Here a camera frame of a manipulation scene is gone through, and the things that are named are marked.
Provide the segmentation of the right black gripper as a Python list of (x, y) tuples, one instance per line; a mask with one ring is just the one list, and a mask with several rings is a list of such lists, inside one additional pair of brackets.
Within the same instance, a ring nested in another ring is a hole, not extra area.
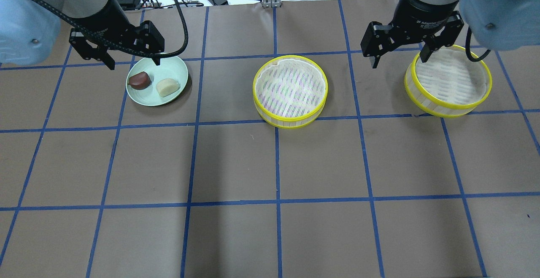
[(433, 5), (421, 0), (399, 0), (393, 22), (383, 25), (372, 21), (368, 24), (361, 40), (363, 56), (370, 59), (375, 69), (386, 53), (423, 41), (420, 60), (426, 63), (434, 52), (443, 46), (452, 46), (457, 40), (464, 26), (460, 12), (454, 11), (457, 3)]

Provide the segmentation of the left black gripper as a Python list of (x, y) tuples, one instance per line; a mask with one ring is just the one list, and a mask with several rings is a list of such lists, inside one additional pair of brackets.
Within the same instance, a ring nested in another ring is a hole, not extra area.
[[(135, 27), (118, 4), (106, 4), (97, 14), (102, 29), (102, 37), (124, 48), (123, 52), (137, 51), (136, 56), (160, 54), (165, 49), (165, 40), (150, 20)], [(115, 69), (115, 61), (108, 53), (108, 47), (92, 47), (79, 30), (70, 30), (69, 43), (84, 60), (95, 59), (110, 70)]]

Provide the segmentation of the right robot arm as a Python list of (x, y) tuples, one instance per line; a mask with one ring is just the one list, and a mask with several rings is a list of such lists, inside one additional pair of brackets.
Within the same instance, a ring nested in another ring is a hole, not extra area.
[(361, 41), (373, 68), (382, 55), (423, 42), (422, 62), (452, 46), (467, 25), (465, 54), (479, 62), (491, 51), (539, 44), (540, 0), (399, 0), (389, 24), (372, 21)]

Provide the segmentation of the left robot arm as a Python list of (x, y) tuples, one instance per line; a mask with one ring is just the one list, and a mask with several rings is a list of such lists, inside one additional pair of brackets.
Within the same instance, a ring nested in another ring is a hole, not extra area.
[(165, 40), (151, 21), (131, 24), (117, 0), (1, 0), (1, 63), (31, 66), (45, 61), (71, 25), (69, 43), (82, 59), (114, 69), (108, 51), (160, 54)]

